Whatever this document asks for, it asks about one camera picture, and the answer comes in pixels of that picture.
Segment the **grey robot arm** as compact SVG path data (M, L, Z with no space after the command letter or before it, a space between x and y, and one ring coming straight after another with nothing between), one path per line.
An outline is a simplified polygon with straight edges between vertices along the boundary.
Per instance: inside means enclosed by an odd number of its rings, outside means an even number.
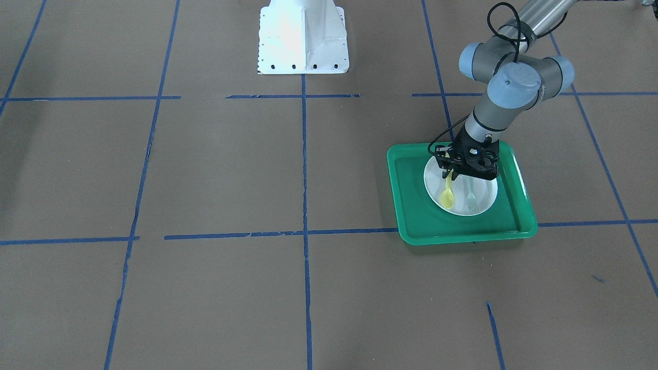
M487 42L469 44L459 57L459 70L486 84L486 91L450 144L428 146L442 178L496 179L504 131L520 113L573 84L574 66L566 57L526 55L537 40L564 22L573 5L574 1L529 1L520 10L507 2L494 5L510 9L513 18L492 28Z

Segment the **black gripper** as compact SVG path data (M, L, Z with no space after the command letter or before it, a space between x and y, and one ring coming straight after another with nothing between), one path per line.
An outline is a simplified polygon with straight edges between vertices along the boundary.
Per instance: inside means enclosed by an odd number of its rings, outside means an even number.
M435 143L435 159L440 169L451 169L451 181L459 175L495 180L498 175L500 144L486 139L484 143L471 138L462 128L449 145Z

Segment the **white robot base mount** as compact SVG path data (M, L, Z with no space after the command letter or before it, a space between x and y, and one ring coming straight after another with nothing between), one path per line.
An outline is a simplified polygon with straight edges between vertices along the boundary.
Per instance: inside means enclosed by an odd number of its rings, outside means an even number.
M262 75L350 70L345 12L334 1L270 1L260 9L258 36Z

